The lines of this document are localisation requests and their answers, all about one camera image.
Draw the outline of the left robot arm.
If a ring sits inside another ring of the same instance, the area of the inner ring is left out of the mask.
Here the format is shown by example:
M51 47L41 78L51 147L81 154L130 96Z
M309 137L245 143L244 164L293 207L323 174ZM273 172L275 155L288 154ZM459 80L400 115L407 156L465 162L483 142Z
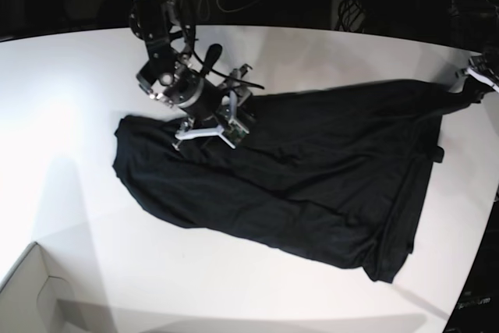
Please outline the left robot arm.
M484 1L493 8L494 20L498 23L498 0ZM498 92L498 26L494 28L482 51L469 58L468 65L462 73Z

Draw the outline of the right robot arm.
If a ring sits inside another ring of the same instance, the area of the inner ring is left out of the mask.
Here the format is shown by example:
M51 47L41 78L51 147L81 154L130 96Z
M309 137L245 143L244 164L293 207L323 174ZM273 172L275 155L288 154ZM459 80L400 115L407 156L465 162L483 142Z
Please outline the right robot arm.
M187 16L182 1L187 0L133 0L129 27L144 42L148 56L136 78L151 100L185 113L174 148L212 137L236 148L255 121L247 108L254 85L243 79L251 68L244 64L220 73L218 85L209 81L222 46L210 45L203 58L196 53L196 14Z

